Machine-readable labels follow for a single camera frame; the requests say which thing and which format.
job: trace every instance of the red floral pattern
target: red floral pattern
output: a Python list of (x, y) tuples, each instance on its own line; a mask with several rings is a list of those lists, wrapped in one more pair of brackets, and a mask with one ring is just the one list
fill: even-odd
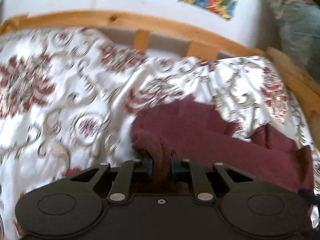
[(59, 47), (67, 46), (71, 43), (74, 38), (74, 32), (71, 31), (59, 31), (52, 37), (52, 42)]
[(283, 82), (268, 67), (263, 70), (263, 84), (260, 90), (265, 97), (264, 103), (272, 108), (274, 117), (285, 125), (289, 96)]
[(142, 90), (131, 89), (125, 107), (130, 114), (137, 114), (140, 110), (184, 98), (194, 99), (194, 96), (192, 94), (185, 95), (177, 86), (164, 79), (156, 78), (148, 82)]
[(47, 105), (46, 96), (55, 89), (47, 77), (50, 68), (50, 58), (44, 54), (27, 60), (12, 56), (7, 65), (0, 64), (0, 117), (13, 117), (33, 105)]
[(209, 70), (210, 71), (215, 71), (218, 64), (220, 63), (219, 60), (204, 60), (202, 62), (200, 62), (200, 66), (209, 66)]
[(88, 136), (94, 135), (99, 127), (100, 125), (96, 119), (86, 118), (79, 125), (80, 134), (87, 138)]
[(159, 58), (153, 59), (153, 63), (158, 64), (161, 68), (169, 68), (173, 65), (173, 60), (171, 58)]
[(101, 63), (105, 70), (120, 73), (128, 68), (139, 66), (146, 59), (137, 49), (117, 49), (106, 43), (99, 47)]
[(232, 123), (234, 123), (236, 125), (235, 132), (239, 132), (244, 129), (242, 122), (240, 120), (234, 120), (234, 121), (232, 121)]
[(76, 174), (76, 173), (78, 173), (80, 171), (81, 171), (81, 169), (79, 167), (68, 168), (62, 173), (62, 177), (65, 178), (65, 177), (71, 176), (73, 174)]
[(320, 178), (320, 164), (319, 163), (316, 164), (314, 170), (315, 170), (316, 175)]
[[(19, 196), (18, 200), (19, 200), (20, 198), (22, 198), (25, 194), (26, 194), (26, 193), (25, 193), (24, 191), (22, 191), (22, 192), (20, 193), (20, 196)], [(21, 226), (20, 226), (20, 224), (18, 223), (18, 221), (17, 221), (16, 218), (14, 218), (13, 224), (14, 224), (16, 230), (17, 230), (18, 236), (21, 236), (21, 237), (24, 236), (24, 233), (23, 233), (23, 231), (22, 231), (22, 229), (21, 229)]]

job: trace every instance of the white bedspread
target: white bedspread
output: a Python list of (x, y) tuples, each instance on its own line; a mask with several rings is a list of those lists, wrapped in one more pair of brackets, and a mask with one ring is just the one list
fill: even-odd
[[(0, 37), (0, 74), (0, 239), (23, 234), (14, 207), (26, 192), (134, 158), (135, 114), (185, 97), (216, 104), (239, 123), (239, 139), (270, 122), (299, 147), (312, 145), (320, 191), (320, 154), (306, 119), (265, 58), (145, 58), (93, 29), (42, 29)], [(313, 226), (317, 219), (315, 209)]]

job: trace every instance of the silver bolt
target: silver bolt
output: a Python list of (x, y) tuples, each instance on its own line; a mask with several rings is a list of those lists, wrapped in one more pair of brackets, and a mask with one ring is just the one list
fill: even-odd
[(164, 199), (159, 199), (158, 200), (158, 204), (165, 204), (165, 203), (166, 203), (166, 201)]
[(213, 195), (210, 193), (200, 193), (197, 198), (201, 201), (209, 201), (213, 199)]
[(125, 199), (125, 195), (122, 193), (114, 193), (110, 196), (110, 199), (113, 201), (123, 201)]

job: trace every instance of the white wall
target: white wall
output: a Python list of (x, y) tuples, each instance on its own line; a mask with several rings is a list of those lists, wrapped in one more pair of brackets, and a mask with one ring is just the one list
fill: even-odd
[(177, 0), (4, 0), (2, 18), (77, 9), (129, 10), (165, 17), (218, 33), (249, 48), (277, 47), (278, 42), (273, 17), (265, 13), (266, 4), (262, 6), (260, 0), (239, 0), (230, 21)]

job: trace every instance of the maroon towel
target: maroon towel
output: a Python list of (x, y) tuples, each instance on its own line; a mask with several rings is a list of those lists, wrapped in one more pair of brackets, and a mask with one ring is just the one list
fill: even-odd
[(292, 139), (271, 125), (257, 129), (251, 143), (232, 138), (235, 129), (236, 124), (222, 120), (214, 106), (174, 101), (138, 113), (132, 124), (132, 148), (151, 154), (159, 180), (168, 175), (175, 150), (180, 159), (204, 166), (222, 162), (294, 192), (313, 190), (309, 146), (298, 150)]

